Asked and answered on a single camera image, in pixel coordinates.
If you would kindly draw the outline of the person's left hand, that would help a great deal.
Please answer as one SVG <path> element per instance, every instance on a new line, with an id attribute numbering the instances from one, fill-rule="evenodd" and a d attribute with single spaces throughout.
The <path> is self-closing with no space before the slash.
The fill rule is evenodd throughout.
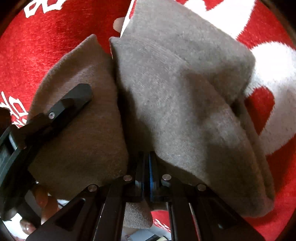
<path id="1" fill-rule="evenodd" d="M 50 196 L 48 190 L 39 184 L 33 189 L 33 196 L 38 206 L 41 208 L 41 225 L 43 225 L 49 218 L 59 211 L 57 199 Z M 27 235 L 30 235 L 36 230 L 36 227 L 25 219 L 20 221 L 20 226 L 22 231 Z"/>

